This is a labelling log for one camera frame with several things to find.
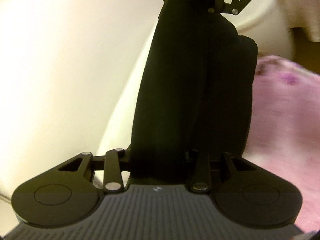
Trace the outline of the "pink rose pattern blanket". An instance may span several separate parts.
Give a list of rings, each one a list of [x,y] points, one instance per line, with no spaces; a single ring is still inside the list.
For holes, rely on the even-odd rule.
[[[319,75],[279,56],[258,59],[244,158],[296,185],[296,225],[319,230]]]

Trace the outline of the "black zip-up jacket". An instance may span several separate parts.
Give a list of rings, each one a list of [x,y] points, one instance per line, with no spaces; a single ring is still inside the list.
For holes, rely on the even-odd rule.
[[[164,3],[133,120],[132,178],[177,182],[192,153],[244,152],[258,47],[213,4]]]

